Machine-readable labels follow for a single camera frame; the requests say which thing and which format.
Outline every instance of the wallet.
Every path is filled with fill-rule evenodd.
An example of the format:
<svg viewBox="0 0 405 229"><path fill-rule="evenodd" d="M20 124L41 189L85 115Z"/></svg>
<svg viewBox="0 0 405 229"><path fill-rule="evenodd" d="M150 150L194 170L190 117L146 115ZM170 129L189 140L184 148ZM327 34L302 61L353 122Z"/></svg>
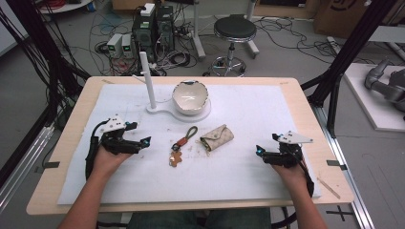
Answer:
<svg viewBox="0 0 405 229"><path fill-rule="evenodd" d="M222 125L211 132L208 132L205 135L200 137L200 141L202 145L208 152L211 152L218 147L224 145L226 142L233 139L232 132L226 127L226 125Z"/></svg>

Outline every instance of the wooden table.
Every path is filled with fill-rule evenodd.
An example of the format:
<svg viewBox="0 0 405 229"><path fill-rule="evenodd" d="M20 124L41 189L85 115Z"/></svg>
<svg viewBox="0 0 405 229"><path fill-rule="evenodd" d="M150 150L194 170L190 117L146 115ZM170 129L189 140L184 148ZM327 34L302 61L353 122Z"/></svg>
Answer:
<svg viewBox="0 0 405 229"><path fill-rule="evenodd" d="M153 77L154 84L177 84L190 77ZM305 144L312 169L320 183L322 197L314 199L316 204L349 203L353 201L352 190L339 166L329 166L327 160L336 160L329 143L314 116L300 85L294 78L272 77L191 77L205 85L273 85L280 86L285 96L293 121L300 135L310 136L314 143ZM87 120L97 102L98 94L105 84L140 84L132 77L91 77L78 99L75 109L57 143L50 161L60 161L58 168L46 169L28 204L30 215L65 214L69 205L58 205L68 167L75 148L81 139ZM214 209L253 206L286 206L290 200L232 200L199 201L177 203L126 203L102 204L100 212L134 212L180 209Z"/></svg>

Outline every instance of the cardboard box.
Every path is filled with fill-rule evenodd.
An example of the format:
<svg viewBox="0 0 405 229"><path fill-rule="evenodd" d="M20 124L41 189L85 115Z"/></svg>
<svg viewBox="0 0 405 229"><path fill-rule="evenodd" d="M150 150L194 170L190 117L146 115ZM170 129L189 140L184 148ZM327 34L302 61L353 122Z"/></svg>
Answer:
<svg viewBox="0 0 405 229"><path fill-rule="evenodd" d="M388 12L387 16L384 18L382 23L386 25L389 23L392 19L391 25L397 24L399 21L401 21L405 17L405 10L401 8L401 5L404 2L402 0L397 0L393 8Z"/></svg>
<svg viewBox="0 0 405 229"><path fill-rule="evenodd" d="M139 6L145 6L146 3L155 3L154 0L113 0L114 10L134 10Z"/></svg>
<svg viewBox="0 0 405 229"><path fill-rule="evenodd" d="M304 7L271 6L257 2L255 16L313 18L319 7L319 0L307 0Z"/></svg>
<svg viewBox="0 0 405 229"><path fill-rule="evenodd" d="M348 38L367 7L364 1L322 1L313 20L315 33Z"/></svg>

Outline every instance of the white bowl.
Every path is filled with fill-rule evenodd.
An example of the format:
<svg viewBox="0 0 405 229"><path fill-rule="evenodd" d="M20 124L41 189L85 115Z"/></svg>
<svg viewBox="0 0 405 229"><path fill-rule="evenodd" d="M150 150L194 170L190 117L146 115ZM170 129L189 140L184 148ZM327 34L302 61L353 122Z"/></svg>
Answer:
<svg viewBox="0 0 405 229"><path fill-rule="evenodd" d="M178 84L172 94L176 109L184 115L197 115L203 111L208 99L205 85L196 80Z"/></svg>

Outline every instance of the metal stool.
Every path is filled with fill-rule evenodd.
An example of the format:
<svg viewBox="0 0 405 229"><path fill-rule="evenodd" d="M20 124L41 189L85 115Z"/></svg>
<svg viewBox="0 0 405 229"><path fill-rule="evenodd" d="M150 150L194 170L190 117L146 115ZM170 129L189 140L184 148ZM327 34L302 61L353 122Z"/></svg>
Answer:
<svg viewBox="0 0 405 229"><path fill-rule="evenodd" d="M235 43L245 43L252 40L256 35L256 26L242 16L231 15L215 22L214 32L218 37L231 43L227 56L218 57L212 62L212 72L223 76L234 72L237 76L243 76L246 72L246 64L242 59L233 56Z"/></svg>

